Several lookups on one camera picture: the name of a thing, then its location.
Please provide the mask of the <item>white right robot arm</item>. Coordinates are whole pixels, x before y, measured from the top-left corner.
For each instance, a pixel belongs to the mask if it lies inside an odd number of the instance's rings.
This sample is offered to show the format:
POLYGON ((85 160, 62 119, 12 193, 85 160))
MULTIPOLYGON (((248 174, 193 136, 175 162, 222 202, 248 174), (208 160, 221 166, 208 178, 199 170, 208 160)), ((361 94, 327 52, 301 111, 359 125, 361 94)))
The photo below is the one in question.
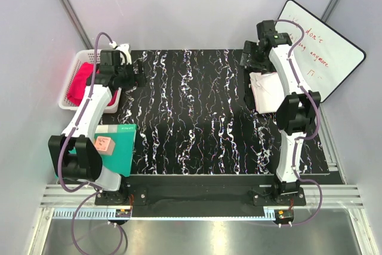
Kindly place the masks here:
POLYGON ((277 205, 304 205, 301 188, 303 179, 299 175, 300 155, 303 143, 314 138, 318 132, 307 134, 312 124, 319 125, 318 107, 321 95, 312 91, 294 63, 294 48, 287 33, 276 30, 276 21, 264 20, 256 25, 257 42, 246 41, 242 51, 240 67, 244 73, 244 100, 248 109, 258 109, 255 102, 254 75, 277 74, 284 99, 276 111, 276 124, 281 132, 281 151, 273 183, 264 200, 277 205))

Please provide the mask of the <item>crimson red t shirt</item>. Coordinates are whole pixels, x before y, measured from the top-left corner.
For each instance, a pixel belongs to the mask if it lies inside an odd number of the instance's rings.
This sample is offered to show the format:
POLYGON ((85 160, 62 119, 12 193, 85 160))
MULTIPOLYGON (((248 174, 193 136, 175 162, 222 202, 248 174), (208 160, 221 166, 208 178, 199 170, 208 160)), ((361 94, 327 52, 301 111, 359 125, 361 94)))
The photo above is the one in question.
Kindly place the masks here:
MULTIPOLYGON (((94 65, 92 63, 84 62, 72 80, 69 91, 67 92, 67 99, 75 106, 79 106, 81 104, 85 94, 85 87, 87 86, 87 79, 93 72, 93 66, 94 65)), ((105 69, 102 67, 97 68, 96 73, 100 74, 101 72, 105 72, 105 69)), ((107 106, 112 106, 115 104, 117 93, 118 92, 115 91, 107 106)))

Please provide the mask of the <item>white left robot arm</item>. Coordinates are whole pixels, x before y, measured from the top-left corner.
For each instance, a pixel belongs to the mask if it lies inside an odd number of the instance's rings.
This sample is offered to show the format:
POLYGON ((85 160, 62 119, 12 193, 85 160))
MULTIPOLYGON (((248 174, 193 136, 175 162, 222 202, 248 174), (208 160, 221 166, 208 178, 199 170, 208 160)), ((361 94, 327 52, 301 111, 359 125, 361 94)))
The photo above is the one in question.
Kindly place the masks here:
POLYGON ((51 136, 48 148, 56 176, 77 180, 82 186, 90 184, 108 192, 108 198, 117 205, 124 204, 129 190, 121 185, 122 175, 104 166, 94 146, 94 135, 99 120, 114 92, 145 85, 141 63, 134 68, 130 45, 113 45, 100 50, 100 63, 86 82, 84 98, 75 116, 59 136, 51 136))

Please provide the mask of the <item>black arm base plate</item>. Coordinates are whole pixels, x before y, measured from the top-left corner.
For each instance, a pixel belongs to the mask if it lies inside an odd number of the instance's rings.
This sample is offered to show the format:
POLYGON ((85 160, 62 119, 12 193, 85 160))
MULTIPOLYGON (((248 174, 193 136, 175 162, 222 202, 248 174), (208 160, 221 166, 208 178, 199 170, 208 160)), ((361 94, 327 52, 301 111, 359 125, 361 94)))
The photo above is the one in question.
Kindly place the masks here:
POLYGON ((144 206, 158 201, 239 201, 306 204, 301 182, 282 183, 274 175, 133 175, 122 182, 123 195, 98 195, 96 205, 144 206))

